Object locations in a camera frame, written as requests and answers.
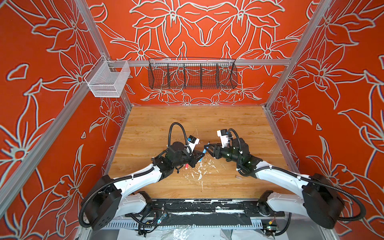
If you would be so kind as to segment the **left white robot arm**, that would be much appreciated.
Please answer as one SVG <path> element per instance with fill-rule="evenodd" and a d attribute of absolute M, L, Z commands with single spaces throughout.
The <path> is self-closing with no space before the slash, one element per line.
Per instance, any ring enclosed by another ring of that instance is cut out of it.
<path fill-rule="evenodd" d="M 204 156 L 194 146 L 174 142 L 139 171 L 115 179 L 101 177 L 81 202 L 79 224 L 96 231 L 115 217 L 142 212 L 151 201 L 141 191 L 143 187 L 167 178 L 184 165 L 195 167 Z"/>

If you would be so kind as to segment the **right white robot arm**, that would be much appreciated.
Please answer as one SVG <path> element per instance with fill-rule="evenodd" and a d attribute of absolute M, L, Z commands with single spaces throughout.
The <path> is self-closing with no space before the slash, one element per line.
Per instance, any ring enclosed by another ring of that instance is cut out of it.
<path fill-rule="evenodd" d="M 289 195 L 265 192 L 261 197 L 264 215 L 268 211 L 289 212 L 309 217 L 326 229 L 335 227 L 345 203 L 324 176 L 301 175 L 273 166 L 251 155 L 249 146 L 243 140 L 225 147 L 208 144 L 204 149 L 215 159 L 235 162 L 237 171 L 244 177 L 267 181 L 291 192 Z"/>

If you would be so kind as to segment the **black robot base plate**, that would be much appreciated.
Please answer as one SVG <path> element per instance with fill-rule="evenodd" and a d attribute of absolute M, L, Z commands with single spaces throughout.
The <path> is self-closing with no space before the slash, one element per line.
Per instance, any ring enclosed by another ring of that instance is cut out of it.
<path fill-rule="evenodd" d="M 257 200 L 241 199 L 154 199 L 149 206 L 134 216 L 141 218 L 146 214 L 146 219 L 151 220 L 155 214 L 150 211 L 155 210 L 158 216 L 167 213 L 161 223 L 168 224 L 248 224 L 251 219 L 258 219 L 263 225 L 272 221 L 274 226 L 277 220 L 285 220 L 288 216 L 283 212 L 263 216 L 259 213 L 257 203 Z"/>

